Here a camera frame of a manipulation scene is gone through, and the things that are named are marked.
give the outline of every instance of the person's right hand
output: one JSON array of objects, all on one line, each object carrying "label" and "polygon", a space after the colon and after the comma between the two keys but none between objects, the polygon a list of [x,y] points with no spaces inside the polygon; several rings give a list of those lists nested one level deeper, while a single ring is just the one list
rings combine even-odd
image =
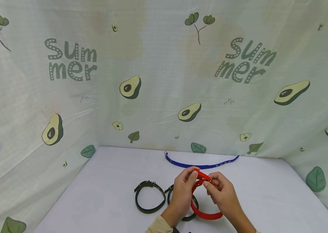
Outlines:
[{"label": "person's right hand", "polygon": [[235,227],[238,233],[256,233],[256,229],[242,210],[233,184],[220,172],[209,174],[215,186],[204,181],[206,192],[211,196],[214,204]]},{"label": "person's right hand", "polygon": [[229,218],[231,214],[242,211],[233,184],[220,172],[213,172],[209,177],[218,189],[206,181],[203,185],[223,215]]}]

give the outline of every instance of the beige sleeve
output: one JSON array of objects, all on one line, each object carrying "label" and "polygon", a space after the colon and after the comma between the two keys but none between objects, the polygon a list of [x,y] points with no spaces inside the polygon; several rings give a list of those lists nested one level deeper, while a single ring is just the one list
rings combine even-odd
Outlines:
[{"label": "beige sleeve", "polygon": [[151,226],[148,227],[146,233],[172,233],[173,228],[171,228],[168,223],[161,217],[157,216]]}]

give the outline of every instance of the person's left hand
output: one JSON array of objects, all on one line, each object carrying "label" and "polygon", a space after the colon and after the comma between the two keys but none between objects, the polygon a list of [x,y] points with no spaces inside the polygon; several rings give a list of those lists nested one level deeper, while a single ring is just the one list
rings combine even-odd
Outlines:
[{"label": "person's left hand", "polygon": [[198,172],[194,169],[200,170],[198,167],[186,168],[174,180],[172,200],[168,208],[161,214],[171,228],[176,227],[189,212],[192,187],[198,176]]}]

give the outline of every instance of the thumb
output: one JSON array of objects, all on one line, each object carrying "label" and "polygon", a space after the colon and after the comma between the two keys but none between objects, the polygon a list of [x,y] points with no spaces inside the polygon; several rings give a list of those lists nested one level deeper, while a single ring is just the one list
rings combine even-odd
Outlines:
[{"label": "thumb", "polygon": [[206,188],[208,193],[210,193],[210,196],[213,196],[214,198],[216,198],[220,193],[220,191],[218,191],[218,189],[208,181],[204,181],[203,186]]},{"label": "thumb", "polygon": [[186,184],[187,184],[188,186],[190,186],[191,188],[192,188],[192,186],[195,185],[197,175],[198,175],[197,171],[193,171],[193,172],[189,175],[189,178],[188,178]]}]

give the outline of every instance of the green leaf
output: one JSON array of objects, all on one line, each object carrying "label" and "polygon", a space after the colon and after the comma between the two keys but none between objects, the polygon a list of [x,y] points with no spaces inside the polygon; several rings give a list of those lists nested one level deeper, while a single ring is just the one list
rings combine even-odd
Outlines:
[{"label": "green leaf", "polygon": [[23,233],[26,228],[25,223],[7,217],[3,223],[1,233]]},{"label": "green leaf", "polygon": [[0,15],[0,25],[3,25],[3,17]]},{"label": "green leaf", "polygon": [[191,143],[191,150],[194,153],[205,153],[206,152],[206,147],[203,145],[200,145],[198,143]]},{"label": "green leaf", "polygon": [[207,20],[207,19],[208,19],[208,15],[205,15],[204,18],[203,18],[203,22],[204,22],[204,24],[207,24],[207,23],[206,23],[206,20]]},{"label": "green leaf", "polygon": [[189,21],[189,19],[186,19],[186,20],[185,20],[185,24],[188,25],[188,26],[189,26],[189,25],[192,25],[192,23]]},{"label": "green leaf", "polygon": [[130,133],[128,138],[130,139],[130,143],[133,143],[133,141],[138,141],[139,140],[139,131]]},{"label": "green leaf", "polygon": [[195,16],[193,14],[190,14],[189,17],[188,17],[188,20],[191,24],[193,24],[194,20],[195,20]]},{"label": "green leaf", "polygon": [[306,184],[313,192],[321,192],[326,187],[324,172],[320,167],[314,167],[306,176]]},{"label": "green leaf", "polygon": [[90,159],[93,156],[94,153],[95,153],[95,147],[94,147],[94,145],[88,145],[87,147],[85,147],[81,151],[81,155],[83,157],[88,158],[88,159]]},{"label": "green leaf", "polygon": [[247,154],[250,154],[252,152],[257,152],[259,150],[259,148],[262,146],[262,143],[258,143],[258,144],[250,144],[249,145],[249,151],[247,152]]},{"label": "green leaf", "polygon": [[206,19],[206,24],[210,24],[210,22],[212,21],[213,16],[209,15],[208,18]]},{"label": "green leaf", "polygon": [[199,13],[198,12],[194,13],[194,23],[197,21],[198,18],[199,18]]},{"label": "green leaf", "polygon": [[211,24],[214,23],[215,21],[216,21],[216,18],[213,17],[213,18],[211,19],[209,25],[211,25]]},{"label": "green leaf", "polygon": [[9,25],[9,20],[7,18],[3,18],[3,26]]}]

